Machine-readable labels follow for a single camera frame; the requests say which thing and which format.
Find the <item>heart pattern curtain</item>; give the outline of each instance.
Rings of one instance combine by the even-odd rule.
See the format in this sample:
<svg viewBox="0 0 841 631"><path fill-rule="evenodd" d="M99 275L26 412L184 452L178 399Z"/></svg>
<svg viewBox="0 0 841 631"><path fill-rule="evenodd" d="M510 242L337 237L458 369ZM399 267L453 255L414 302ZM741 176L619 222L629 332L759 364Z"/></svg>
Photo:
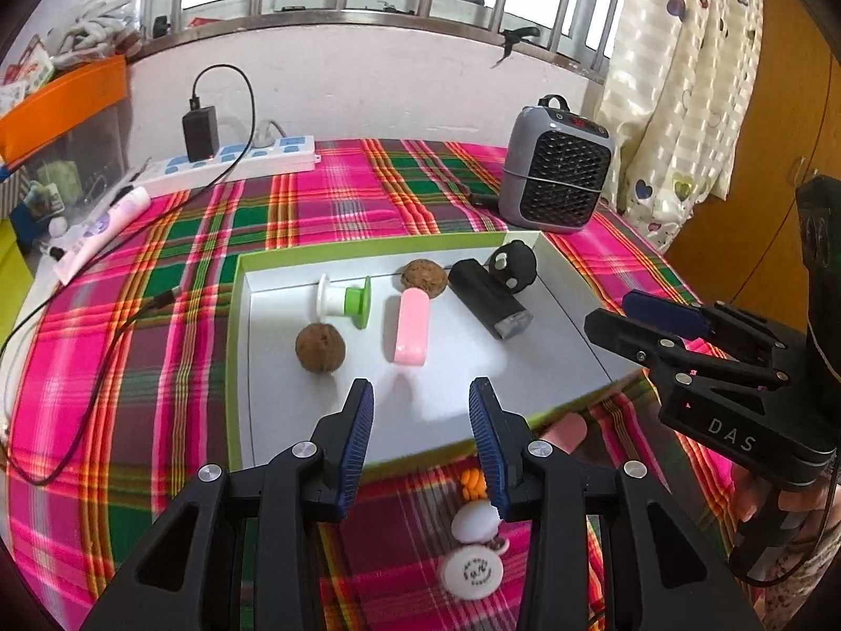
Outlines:
<svg viewBox="0 0 841 631"><path fill-rule="evenodd" d="M726 199L762 44L762 0L625 0L596 120L617 141L604 199L665 251Z"/></svg>

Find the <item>human hand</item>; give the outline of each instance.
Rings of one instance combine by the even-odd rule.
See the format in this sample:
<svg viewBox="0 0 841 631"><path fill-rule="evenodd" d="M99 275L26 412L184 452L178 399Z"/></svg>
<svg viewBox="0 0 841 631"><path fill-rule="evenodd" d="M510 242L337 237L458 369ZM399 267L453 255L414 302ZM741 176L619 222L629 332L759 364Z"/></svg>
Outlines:
<svg viewBox="0 0 841 631"><path fill-rule="evenodd" d="M733 492L733 512L741 522L747 522L753 517L764 501L767 488L763 487L761 480L751 474L744 467L733 465L730 476L735 485ZM778 505L786 512L811 512L806 519L803 529L797 536L798 541L808 541L817 537L821 524L821 517L827 505L827 494L829 491L828 480L818 480L812 488L807 491L795 493L793 491L782 491ZM841 488L835 492L835 500L827 521L827 530L832 529L841 522Z"/></svg>
<svg viewBox="0 0 841 631"><path fill-rule="evenodd" d="M572 453L587 436L587 422L578 413L564 415L541 437L565 453Z"/></svg>

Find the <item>wooden cabinet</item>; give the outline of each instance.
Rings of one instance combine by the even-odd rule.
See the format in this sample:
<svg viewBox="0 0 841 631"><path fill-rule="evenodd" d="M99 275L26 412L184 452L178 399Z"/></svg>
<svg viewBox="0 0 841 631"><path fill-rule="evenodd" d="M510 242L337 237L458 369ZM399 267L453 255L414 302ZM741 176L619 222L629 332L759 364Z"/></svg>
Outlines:
<svg viewBox="0 0 841 631"><path fill-rule="evenodd" d="M841 65L833 60L829 99L806 179L817 173L841 180ZM760 265L736 297L735 305L806 330L808 275L801 259L800 219L792 206Z"/></svg>
<svg viewBox="0 0 841 631"><path fill-rule="evenodd" d="M796 179L813 159L832 56L799 0L764 0L760 65L726 201L695 207L666 254L701 299L733 299L792 212Z"/></svg>
<svg viewBox="0 0 841 631"><path fill-rule="evenodd" d="M800 218L792 207L760 265L733 302L738 308L806 331L809 275L803 267Z"/></svg>

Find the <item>plastic bag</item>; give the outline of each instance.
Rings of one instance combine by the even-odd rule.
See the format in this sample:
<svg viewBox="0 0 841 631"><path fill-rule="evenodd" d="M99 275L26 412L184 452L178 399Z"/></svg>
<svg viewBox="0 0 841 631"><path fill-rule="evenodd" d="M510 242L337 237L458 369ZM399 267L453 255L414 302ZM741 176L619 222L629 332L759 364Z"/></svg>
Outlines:
<svg viewBox="0 0 841 631"><path fill-rule="evenodd" d="M141 0L88 0L47 34L45 46L57 70L124 54L142 46Z"/></svg>

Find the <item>pink eraser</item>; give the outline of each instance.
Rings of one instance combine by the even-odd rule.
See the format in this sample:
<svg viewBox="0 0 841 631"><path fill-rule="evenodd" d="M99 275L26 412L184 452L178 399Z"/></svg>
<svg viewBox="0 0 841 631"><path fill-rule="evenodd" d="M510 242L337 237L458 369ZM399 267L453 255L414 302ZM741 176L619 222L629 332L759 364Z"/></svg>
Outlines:
<svg viewBox="0 0 841 631"><path fill-rule="evenodd" d="M394 362L398 365L423 365L428 338L429 295L422 289L406 289L401 297L401 314L397 319Z"/></svg>
<svg viewBox="0 0 841 631"><path fill-rule="evenodd" d="M570 413L552 425L543 439L565 453L572 453L586 436L587 421L578 413Z"/></svg>

